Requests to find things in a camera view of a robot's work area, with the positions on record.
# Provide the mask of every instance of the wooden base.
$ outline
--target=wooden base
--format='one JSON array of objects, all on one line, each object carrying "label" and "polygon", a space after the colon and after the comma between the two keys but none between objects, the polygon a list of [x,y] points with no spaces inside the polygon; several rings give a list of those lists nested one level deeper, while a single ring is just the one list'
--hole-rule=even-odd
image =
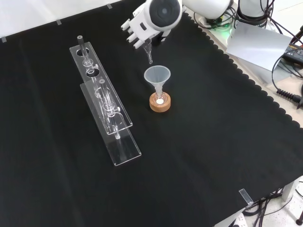
[{"label": "wooden base", "polygon": [[155,95],[156,93],[153,93],[153,94],[150,96],[150,107],[151,107],[151,109],[152,109],[153,111],[155,111],[155,112],[162,113],[162,112],[167,111],[167,110],[170,108],[170,96],[169,96],[169,94],[167,94],[167,93],[165,93],[165,92],[163,92],[163,93],[166,95],[167,101],[166,101],[166,103],[161,104],[161,105],[155,103],[155,101],[153,100],[153,97],[154,97],[154,95]]}]

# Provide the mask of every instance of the robotic arm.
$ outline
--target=robotic arm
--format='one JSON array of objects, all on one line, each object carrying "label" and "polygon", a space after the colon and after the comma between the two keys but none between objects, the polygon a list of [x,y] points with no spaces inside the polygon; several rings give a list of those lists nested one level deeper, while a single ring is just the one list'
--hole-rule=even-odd
[{"label": "robotic arm", "polygon": [[122,26],[123,31],[131,34],[127,41],[139,48],[146,39],[152,39],[160,32],[162,41],[181,20],[182,3],[189,9],[208,19],[220,17],[227,9],[230,0],[147,0],[134,12],[134,18],[128,19]]}]

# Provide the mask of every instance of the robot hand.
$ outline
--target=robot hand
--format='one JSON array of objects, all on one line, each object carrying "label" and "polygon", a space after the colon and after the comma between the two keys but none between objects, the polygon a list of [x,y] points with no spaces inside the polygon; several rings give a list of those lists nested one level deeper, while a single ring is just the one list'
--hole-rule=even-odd
[{"label": "robot hand", "polygon": [[133,16],[132,20],[128,19],[122,24],[121,29],[128,29],[131,34],[127,38],[129,43],[139,39],[134,44],[137,49],[146,39],[152,39],[160,32],[164,32],[162,37],[168,36],[181,20],[181,0],[147,0],[133,12]]}]

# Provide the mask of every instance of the black cloth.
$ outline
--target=black cloth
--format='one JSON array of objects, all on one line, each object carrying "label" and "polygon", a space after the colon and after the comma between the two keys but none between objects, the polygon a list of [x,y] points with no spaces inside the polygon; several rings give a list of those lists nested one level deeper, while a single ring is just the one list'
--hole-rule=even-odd
[{"label": "black cloth", "polygon": [[[149,108],[144,50],[122,1],[0,44],[0,226],[211,227],[303,175],[298,124],[187,15],[152,49],[171,108]],[[133,121],[142,156],[114,167],[69,48],[90,41]]]}]

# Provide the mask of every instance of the acrylic test tube rack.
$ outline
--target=acrylic test tube rack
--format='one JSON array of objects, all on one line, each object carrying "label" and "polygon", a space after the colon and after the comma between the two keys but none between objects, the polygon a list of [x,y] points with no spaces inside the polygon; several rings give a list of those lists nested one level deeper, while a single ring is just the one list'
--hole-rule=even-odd
[{"label": "acrylic test tube rack", "polygon": [[114,165],[118,166],[141,156],[141,152],[128,129],[133,123],[90,42],[85,43],[84,46],[92,63],[89,66],[84,63],[80,45],[70,48],[84,81],[80,87],[109,155]]}]

